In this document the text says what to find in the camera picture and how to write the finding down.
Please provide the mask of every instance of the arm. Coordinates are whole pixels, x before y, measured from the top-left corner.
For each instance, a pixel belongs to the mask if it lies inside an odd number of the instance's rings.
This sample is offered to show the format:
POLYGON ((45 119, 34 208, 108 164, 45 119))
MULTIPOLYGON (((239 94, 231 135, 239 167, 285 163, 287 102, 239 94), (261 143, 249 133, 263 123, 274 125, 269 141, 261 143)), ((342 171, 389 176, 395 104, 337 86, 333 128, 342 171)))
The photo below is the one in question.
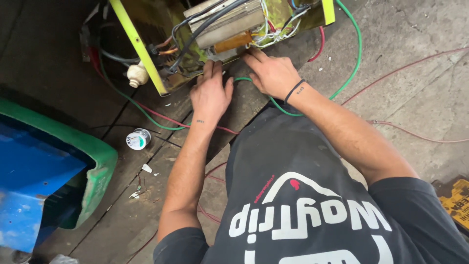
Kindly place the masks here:
POLYGON ((233 78, 222 86, 221 62, 207 61, 204 74, 190 92, 193 122, 186 141, 174 162, 166 187, 159 220, 158 241, 184 228, 201 228, 197 205, 204 186, 205 157, 213 132, 225 113, 233 93, 233 78))
MULTIPOLYGON (((301 80, 289 58, 268 57, 250 49, 243 56, 254 70, 254 84, 263 93, 285 99, 301 80)), ((288 103, 304 113, 324 133, 335 150, 366 179, 368 186, 390 177, 414 177, 417 173, 399 152, 374 127, 344 107, 302 83, 288 103)))

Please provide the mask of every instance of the black t-shirt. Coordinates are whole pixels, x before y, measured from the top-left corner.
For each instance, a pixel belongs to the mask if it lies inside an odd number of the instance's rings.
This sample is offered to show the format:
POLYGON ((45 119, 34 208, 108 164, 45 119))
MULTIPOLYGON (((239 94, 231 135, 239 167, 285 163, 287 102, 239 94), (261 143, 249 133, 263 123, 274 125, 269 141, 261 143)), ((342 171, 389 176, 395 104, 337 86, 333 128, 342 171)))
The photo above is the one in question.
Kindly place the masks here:
POLYGON ((232 146, 215 243, 170 233, 156 264, 469 263, 469 246, 430 184, 380 180, 366 191, 305 117, 268 109, 232 146))

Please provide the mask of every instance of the left hand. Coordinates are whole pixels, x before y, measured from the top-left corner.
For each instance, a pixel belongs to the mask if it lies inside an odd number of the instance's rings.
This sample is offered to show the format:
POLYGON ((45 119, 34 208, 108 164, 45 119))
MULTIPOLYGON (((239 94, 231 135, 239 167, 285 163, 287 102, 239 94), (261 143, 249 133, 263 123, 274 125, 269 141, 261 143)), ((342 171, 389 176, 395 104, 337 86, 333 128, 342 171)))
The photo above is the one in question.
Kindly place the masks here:
POLYGON ((197 84, 190 91, 194 108, 192 124, 204 124, 215 129, 221 116, 226 112, 233 95, 233 77, 223 89, 222 62, 208 60, 204 74, 197 77, 197 84))

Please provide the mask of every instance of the black wrist band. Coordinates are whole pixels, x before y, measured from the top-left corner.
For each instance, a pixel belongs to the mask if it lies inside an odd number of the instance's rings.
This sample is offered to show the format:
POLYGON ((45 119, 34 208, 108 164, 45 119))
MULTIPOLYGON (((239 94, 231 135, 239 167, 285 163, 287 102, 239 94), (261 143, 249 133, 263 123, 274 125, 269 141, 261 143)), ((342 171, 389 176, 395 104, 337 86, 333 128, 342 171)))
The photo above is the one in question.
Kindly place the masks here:
POLYGON ((290 98, 290 96, 292 95, 293 91, 294 91, 296 88, 298 88, 298 86, 300 86, 300 84, 302 84, 303 82, 306 82, 306 81, 305 81, 304 79, 301 79, 301 81, 293 87, 293 89, 292 89, 292 90, 288 93, 288 95, 285 97, 285 100, 283 100, 283 103, 284 103, 284 104, 287 104, 287 101, 288 101, 288 99, 290 98))

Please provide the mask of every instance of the hand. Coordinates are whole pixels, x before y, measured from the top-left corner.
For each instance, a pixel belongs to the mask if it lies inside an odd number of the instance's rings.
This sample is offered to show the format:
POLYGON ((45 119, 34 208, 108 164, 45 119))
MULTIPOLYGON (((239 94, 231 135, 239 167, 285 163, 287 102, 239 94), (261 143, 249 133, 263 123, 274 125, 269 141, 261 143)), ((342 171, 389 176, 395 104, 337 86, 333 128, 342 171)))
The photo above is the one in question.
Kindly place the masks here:
POLYGON ((221 116, 226 112, 233 94, 233 77, 228 79, 223 89, 222 62, 208 60, 204 74, 197 77, 197 84, 190 91, 194 108, 192 125, 204 124, 215 129, 221 116))
POLYGON ((255 72, 249 74, 254 85, 261 93, 271 97, 284 100, 291 89, 301 81, 290 58, 268 57, 264 52, 250 48, 242 59, 255 72))

